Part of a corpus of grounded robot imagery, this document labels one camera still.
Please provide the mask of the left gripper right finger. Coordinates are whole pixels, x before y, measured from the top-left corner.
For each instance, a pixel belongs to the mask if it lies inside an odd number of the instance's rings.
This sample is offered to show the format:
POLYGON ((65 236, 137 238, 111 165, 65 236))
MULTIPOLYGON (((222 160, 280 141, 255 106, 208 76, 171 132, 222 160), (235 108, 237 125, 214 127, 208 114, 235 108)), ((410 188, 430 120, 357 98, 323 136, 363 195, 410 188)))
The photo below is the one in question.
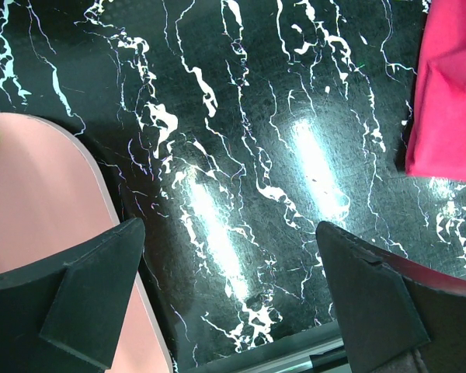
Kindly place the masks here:
POLYGON ((354 372, 466 372, 466 277, 380 249, 331 222, 316 238, 354 372))

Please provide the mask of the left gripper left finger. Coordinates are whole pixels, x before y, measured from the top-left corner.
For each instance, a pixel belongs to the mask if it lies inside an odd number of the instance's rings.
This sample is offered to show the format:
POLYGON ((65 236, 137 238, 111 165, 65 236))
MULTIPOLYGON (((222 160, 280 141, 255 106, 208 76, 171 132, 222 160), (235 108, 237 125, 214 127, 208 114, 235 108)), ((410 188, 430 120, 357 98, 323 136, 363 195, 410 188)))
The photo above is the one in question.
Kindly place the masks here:
POLYGON ((144 239, 132 218, 0 274, 0 372, 110 369, 144 239))

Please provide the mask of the pink red t shirt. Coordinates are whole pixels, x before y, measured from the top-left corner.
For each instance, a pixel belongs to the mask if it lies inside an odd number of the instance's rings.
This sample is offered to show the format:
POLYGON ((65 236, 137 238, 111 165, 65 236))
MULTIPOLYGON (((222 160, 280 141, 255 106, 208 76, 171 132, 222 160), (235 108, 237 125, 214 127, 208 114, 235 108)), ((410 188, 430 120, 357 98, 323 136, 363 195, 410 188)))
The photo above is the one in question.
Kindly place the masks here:
POLYGON ((466 1, 430 5, 413 114, 406 173, 466 181, 466 1))

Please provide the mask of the pink three tier shelf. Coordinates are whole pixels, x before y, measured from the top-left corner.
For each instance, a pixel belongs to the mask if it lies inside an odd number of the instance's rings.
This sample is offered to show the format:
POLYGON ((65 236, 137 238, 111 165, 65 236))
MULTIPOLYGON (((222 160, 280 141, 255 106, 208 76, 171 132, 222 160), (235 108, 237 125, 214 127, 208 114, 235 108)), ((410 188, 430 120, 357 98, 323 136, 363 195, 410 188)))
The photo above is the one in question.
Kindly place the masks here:
MULTIPOLYGON (((0 113, 0 274, 42 260, 121 221, 89 150, 49 120, 0 113)), ((137 270, 112 367, 169 372, 171 358, 137 270)))

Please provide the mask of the black marble pattern mat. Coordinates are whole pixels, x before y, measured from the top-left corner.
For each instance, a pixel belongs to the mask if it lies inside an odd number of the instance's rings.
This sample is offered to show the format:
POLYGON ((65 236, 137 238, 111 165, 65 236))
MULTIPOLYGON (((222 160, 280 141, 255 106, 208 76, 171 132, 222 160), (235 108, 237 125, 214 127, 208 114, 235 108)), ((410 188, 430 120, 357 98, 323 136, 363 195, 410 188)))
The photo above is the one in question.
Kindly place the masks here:
POLYGON ((466 275, 466 182, 403 170, 428 1, 0 1, 0 113, 89 148, 174 372, 261 365, 336 314, 320 221, 466 275))

